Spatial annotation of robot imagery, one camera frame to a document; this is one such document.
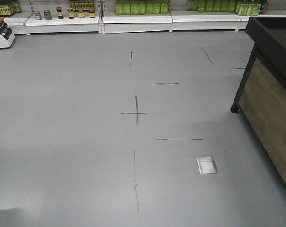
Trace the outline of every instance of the wood panel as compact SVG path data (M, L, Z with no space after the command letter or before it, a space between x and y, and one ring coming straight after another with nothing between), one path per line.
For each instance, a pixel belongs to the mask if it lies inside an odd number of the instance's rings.
M259 59L239 104L286 183L286 91Z

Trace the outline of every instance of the white scale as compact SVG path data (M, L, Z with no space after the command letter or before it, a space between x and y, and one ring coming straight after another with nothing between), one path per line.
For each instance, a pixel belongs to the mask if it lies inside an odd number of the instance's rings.
M0 17L0 48L8 48L15 39L11 28L4 22L4 17Z

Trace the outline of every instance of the floor outlet cover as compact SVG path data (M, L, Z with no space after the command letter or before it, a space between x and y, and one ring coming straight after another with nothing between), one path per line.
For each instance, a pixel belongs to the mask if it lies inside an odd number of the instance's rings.
M217 174L217 166L215 165L212 157L198 157L196 162L199 166L199 172L201 174Z

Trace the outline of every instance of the floor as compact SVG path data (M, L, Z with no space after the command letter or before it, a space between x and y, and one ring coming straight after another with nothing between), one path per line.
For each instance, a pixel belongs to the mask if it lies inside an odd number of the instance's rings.
M229 111L252 46L243 31L17 36L0 50L0 227L286 227L286 192Z

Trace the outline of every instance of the condiment jar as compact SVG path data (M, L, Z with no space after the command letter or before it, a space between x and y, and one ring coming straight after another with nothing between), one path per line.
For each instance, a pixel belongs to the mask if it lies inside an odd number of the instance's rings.
M67 8L67 11L69 19L75 18L75 14L73 13L73 8Z
M89 17L95 18L95 8L89 9Z
M84 17L85 17L85 15L84 15L84 12L83 12L83 9L82 9L82 8L79 8L79 9L78 9L78 17L79 17L79 18L84 18Z
M63 12L62 12L62 7L57 7L57 12L58 12L58 18L60 20L64 19L64 16L63 16Z
M50 15L49 10L44 11L44 16L45 16L45 20L51 20L52 19L52 16Z
M42 16L41 16L39 11L35 12L35 18L36 18L36 20L42 20Z

